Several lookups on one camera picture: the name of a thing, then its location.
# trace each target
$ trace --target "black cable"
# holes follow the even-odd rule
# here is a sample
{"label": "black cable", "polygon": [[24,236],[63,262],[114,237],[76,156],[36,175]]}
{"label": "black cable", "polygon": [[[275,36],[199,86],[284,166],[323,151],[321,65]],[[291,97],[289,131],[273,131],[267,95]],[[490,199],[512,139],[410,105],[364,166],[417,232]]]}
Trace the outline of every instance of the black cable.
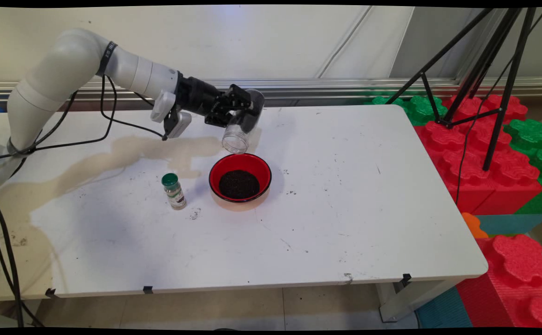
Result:
{"label": "black cable", "polygon": [[133,93],[136,94],[139,98],[143,99],[144,102],[153,106],[153,102],[150,102],[149,100],[145,99],[145,97],[143,97],[141,94],[136,93],[136,92],[133,92]]}
{"label": "black cable", "polygon": [[[108,80],[109,80],[109,83],[112,85],[112,89],[114,89],[114,83],[112,82],[112,80],[108,77]],[[143,99],[145,102],[147,102],[148,104],[152,105],[152,103],[150,103],[149,101],[147,101],[147,99],[143,98],[143,96],[139,93],[136,93],[134,92],[136,95],[138,95],[139,97],[141,97],[141,99]],[[154,133],[156,134],[157,136],[163,138],[163,135],[161,135],[160,133],[156,132],[156,131],[153,131],[149,128],[145,128],[145,127],[141,127],[139,125],[134,125],[133,123],[127,123],[127,122],[124,122],[124,121],[120,121],[120,120],[116,120],[114,119],[113,117],[108,117],[106,115],[103,115],[106,119],[110,120],[110,121],[114,121],[114,122],[117,122],[117,123],[120,123],[122,125],[127,125],[127,126],[131,126],[131,127],[135,127],[135,128],[139,128],[139,129],[143,129],[144,131],[148,131],[148,132],[151,132],[151,133]]]}
{"label": "black cable", "polygon": [[7,246],[7,255],[8,255],[8,261],[11,265],[11,272],[12,272],[12,287],[14,294],[14,299],[16,301],[16,321],[18,323],[18,327],[24,327],[24,323],[22,320],[22,301],[20,300],[20,287],[18,284],[18,272],[16,271],[16,263],[14,261],[14,254],[12,253],[12,246],[10,243],[10,235],[8,233],[7,223],[4,220],[4,216],[2,215],[2,212],[0,210],[0,226],[2,227],[2,233],[4,234],[4,243]]}
{"label": "black cable", "polygon": [[[540,22],[541,19],[542,19],[542,13],[538,17],[538,19],[536,19],[536,21],[533,23],[533,25],[531,26],[530,31],[528,31],[528,36],[532,32],[532,30],[535,28],[535,26]],[[467,148],[467,138],[469,136],[469,132],[472,131],[472,128],[474,127],[474,125],[476,123],[476,120],[478,120],[478,115],[480,114],[480,109],[482,108],[482,104],[486,101],[486,99],[488,99],[488,97],[492,93],[493,89],[495,89],[497,83],[499,83],[499,80],[501,80],[501,78],[503,77],[503,74],[505,74],[505,72],[507,71],[507,68],[509,67],[509,65],[511,65],[511,63],[513,62],[513,60],[516,57],[517,57],[517,54],[514,54],[513,57],[511,57],[511,59],[509,59],[509,62],[507,62],[507,65],[505,66],[505,68],[503,69],[501,74],[499,75],[499,78],[497,78],[497,80],[495,81],[495,84],[492,85],[492,87],[490,88],[488,93],[486,93],[486,95],[482,99],[482,102],[480,102],[480,106],[478,106],[478,111],[476,112],[476,115],[474,116],[474,120],[472,121],[472,124],[469,126],[469,129],[467,129],[467,132],[465,133],[465,140],[463,142],[463,153],[461,155],[461,161],[459,162],[458,186],[457,186],[457,192],[456,192],[456,196],[455,196],[455,204],[457,204],[458,200],[459,200],[459,187],[461,185],[461,168],[463,166],[463,158],[465,158],[465,150]]]}
{"label": "black cable", "polygon": [[[39,138],[39,135],[41,135],[41,132],[43,131],[43,129],[41,129],[39,131],[39,134],[37,134],[37,137],[35,138],[35,141],[37,141],[37,139]],[[12,172],[10,178],[12,178],[12,176],[14,176],[16,174],[16,172],[18,172],[18,170],[20,170],[20,168],[22,168],[22,165],[27,161],[27,158],[25,157],[24,159],[22,159],[20,161],[20,164],[18,165],[18,167],[16,168],[16,170],[14,170],[14,172]]]}
{"label": "black cable", "polygon": [[[10,286],[11,291],[12,291],[12,293],[14,294],[14,285],[12,284],[12,280],[11,280],[10,275],[9,275],[9,273],[8,273],[7,265],[6,265],[6,263],[4,262],[4,256],[2,256],[2,250],[1,250],[1,249],[0,249],[0,264],[2,265],[2,271],[4,272],[4,275],[5,275],[6,278],[7,278],[8,285]],[[25,312],[31,317],[31,319],[33,319],[33,322],[34,322],[37,326],[39,326],[39,327],[45,327],[45,326],[43,325],[43,323],[41,323],[41,321],[39,321],[39,319],[37,319],[37,317],[35,317],[35,316],[33,315],[33,313],[31,312],[31,310],[29,310],[29,309],[27,308],[27,306],[25,305],[25,302],[22,301],[21,303],[22,303],[22,309],[24,309]]]}
{"label": "black cable", "polygon": [[[104,117],[107,118],[107,116],[105,116],[105,113],[103,112],[103,95],[105,94],[105,77],[106,76],[104,75],[101,78],[101,101],[100,101],[100,104],[99,104],[99,108],[101,110],[101,115],[103,115]],[[112,107],[112,116],[111,116],[112,118],[114,117],[114,114],[116,112],[116,102],[117,101],[118,101],[118,94],[116,93],[116,89],[114,88],[114,106]],[[101,138],[98,138],[96,140],[65,143],[65,144],[56,144],[54,146],[36,148],[35,150],[39,151],[39,150],[46,150],[46,149],[52,149],[52,148],[62,148],[62,147],[77,146],[79,144],[88,144],[88,143],[100,142],[100,141],[104,140],[108,136],[109,130],[112,127],[112,123],[113,123],[113,119],[109,119],[108,129],[105,131],[105,135],[103,135]]]}
{"label": "black cable", "polygon": [[[75,93],[73,93],[73,95],[70,97],[70,101],[68,102],[68,105],[66,106],[66,109],[64,110],[64,113],[62,113],[62,116],[60,117],[60,120],[58,120],[56,125],[54,125],[54,127],[52,129],[50,129],[50,131],[47,132],[47,134],[44,135],[41,139],[39,139],[38,141],[37,141],[37,139],[35,139],[35,142],[33,142],[33,144],[31,144],[27,148],[24,148],[23,150],[19,150],[19,152],[21,152],[21,153],[29,153],[30,151],[33,151],[35,149],[35,147],[37,147],[37,145],[39,143],[45,141],[50,135],[52,135],[54,133],[54,131],[56,131],[56,129],[58,129],[58,127],[60,127],[60,124],[62,124],[62,121],[64,121],[64,118],[67,116],[68,111],[70,110],[71,106],[73,105],[73,102],[75,101],[75,97],[77,96],[78,92],[79,91],[75,91]],[[0,159],[1,158],[6,158],[6,157],[11,157],[11,156],[12,156],[11,154],[0,155]]]}

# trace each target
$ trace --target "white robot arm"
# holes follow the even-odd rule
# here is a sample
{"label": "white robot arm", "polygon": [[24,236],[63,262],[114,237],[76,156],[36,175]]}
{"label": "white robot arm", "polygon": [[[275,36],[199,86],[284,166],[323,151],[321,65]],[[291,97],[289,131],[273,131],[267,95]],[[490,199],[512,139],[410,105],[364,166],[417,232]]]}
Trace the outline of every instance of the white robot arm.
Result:
{"label": "white robot arm", "polygon": [[[205,116],[205,123],[225,127],[231,110],[252,111],[250,94],[236,85],[225,93],[199,79],[184,78],[181,72],[153,63],[118,47],[85,29],[63,32],[54,47],[16,85],[8,98],[7,111],[11,139],[0,154],[0,185],[28,153],[28,148],[71,93],[93,76],[107,75],[124,89],[155,100],[151,119],[164,122],[165,136],[178,137],[190,123],[190,112]],[[260,111],[254,111],[256,118]]]}

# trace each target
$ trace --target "orange foam block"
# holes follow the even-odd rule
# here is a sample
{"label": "orange foam block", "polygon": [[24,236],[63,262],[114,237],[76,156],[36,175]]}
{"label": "orange foam block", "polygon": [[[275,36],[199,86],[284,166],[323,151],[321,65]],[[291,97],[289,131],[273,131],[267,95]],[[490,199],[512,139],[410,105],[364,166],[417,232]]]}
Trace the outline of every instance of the orange foam block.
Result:
{"label": "orange foam block", "polygon": [[467,212],[462,213],[461,216],[463,216],[463,219],[465,220],[465,223],[467,224],[467,227],[474,238],[488,238],[488,234],[480,229],[480,219]]}

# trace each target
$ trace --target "white floor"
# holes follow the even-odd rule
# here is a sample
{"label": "white floor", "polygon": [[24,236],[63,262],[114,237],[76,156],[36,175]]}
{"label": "white floor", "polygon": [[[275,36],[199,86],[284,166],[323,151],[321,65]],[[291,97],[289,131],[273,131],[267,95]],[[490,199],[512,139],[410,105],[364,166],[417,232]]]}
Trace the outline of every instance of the white floor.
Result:
{"label": "white floor", "polygon": [[46,327],[237,330],[418,328],[416,316],[383,323],[372,284],[116,297],[45,299]]}

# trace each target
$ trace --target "tripod leg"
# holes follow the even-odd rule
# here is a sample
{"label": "tripod leg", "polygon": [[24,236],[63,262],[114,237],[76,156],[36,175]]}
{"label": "tripod leg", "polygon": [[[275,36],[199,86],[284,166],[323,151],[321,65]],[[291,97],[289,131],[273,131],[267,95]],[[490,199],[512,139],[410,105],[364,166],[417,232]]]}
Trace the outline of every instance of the tripod leg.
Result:
{"label": "tripod leg", "polygon": [[395,95],[393,95],[387,102],[386,104],[391,104],[393,101],[395,101],[395,99],[399,98],[399,96],[404,93],[413,83],[416,82],[416,80],[418,80],[418,78],[420,78],[420,75],[423,74],[424,72],[426,72],[431,66],[433,66],[435,63],[437,63],[437,61],[439,61],[439,59],[441,59],[441,57],[443,57],[443,55],[445,55],[447,53],[447,51],[449,51],[452,47],[454,47],[454,45],[459,42],[459,40],[461,40],[463,38],[463,36],[465,36],[470,30],[472,30],[472,28],[477,25],[480,21],[482,21],[482,19],[488,15],[488,13],[490,13],[493,9],[492,8],[484,8],[482,10],[482,12],[480,12],[467,26],[465,26],[460,32],[459,34],[457,34],[451,41],[449,41],[449,43],[447,43],[447,45],[445,45],[445,47],[443,47],[443,49],[441,51],[439,51],[439,53],[437,53],[431,60],[428,61],[428,63],[426,63],[425,66],[423,66],[420,71],[417,72],[417,74],[414,74],[413,77],[408,80],[408,82],[403,85],[403,87],[401,89],[399,89],[399,91],[397,91],[397,93],[395,93]]}
{"label": "tripod leg", "polygon": [[493,51],[488,56],[488,60],[486,61],[486,65],[484,65],[484,68],[482,69],[482,73],[478,77],[477,82],[474,83],[474,87],[471,89],[471,91],[469,91],[468,98],[471,99],[471,98],[474,97],[474,95],[476,95],[476,92],[480,88],[480,84],[482,84],[482,80],[484,80],[484,77],[486,77],[486,73],[488,72],[488,69],[490,68],[490,66],[493,64],[493,61],[495,60],[495,57],[496,57],[497,53],[499,53],[499,50],[501,49],[501,46],[503,45],[503,42],[505,42],[505,39],[507,38],[507,35],[509,34],[509,31],[511,30],[511,27],[512,26],[508,26],[507,30],[505,30],[505,32],[503,32],[503,36],[501,37],[501,42],[499,42],[499,44],[496,45],[496,47],[493,49]]}
{"label": "tripod leg", "polygon": [[520,38],[517,41],[517,47],[515,48],[513,63],[511,64],[511,69],[509,70],[509,76],[507,77],[507,84],[505,85],[505,91],[503,92],[503,97],[501,99],[501,107],[499,108],[499,113],[496,117],[495,128],[493,129],[492,136],[490,136],[488,152],[486,152],[484,166],[482,166],[482,170],[484,171],[488,171],[488,169],[490,169],[490,162],[495,154],[496,142],[499,139],[499,134],[501,133],[501,126],[503,125],[507,105],[509,104],[509,99],[511,98],[511,90],[513,89],[513,85],[515,83],[517,70],[520,68],[520,62],[522,61],[522,55],[524,53],[524,48],[526,47],[526,41],[528,40],[528,34],[530,33],[530,27],[534,19],[534,14],[535,7],[528,8],[526,18],[524,19],[524,25],[522,26],[522,32],[520,33]]}
{"label": "tripod leg", "polygon": [[480,71],[484,68],[484,65],[486,64],[486,61],[488,60],[488,56],[492,53],[492,51],[495,49],[499,43],[502,43],[502,37],[503,33],[507,31],[508,27],[513,26],[515,23],[515,19],[517,18],[517,13],[521,11],[521,8],[509,8],[507,9],[507,13],[505,13],[505,16],[503,17],[503,20],[495,30],[495,33],[488,41],[488,44],[486,45],[484,51],[482,51],[482,54],[480,55],[477,63],[472,68],[472,71],[467,76],[467,80],[463,83],[461,88],[458,91],[457,97],[454,100],[454,103],[451,104],[451,107],[449,108],[447,114],[445,117],[443,117],[443,120],[445,122],[451,122],[451,120],[454,118],[454,113],[456,112],[457,108],[460,106],[461,102],[463,101],[463,98],[465,98],[465,95],[469,91],[471,85],[476,81],[478,78],[478,75],[480,74]]}

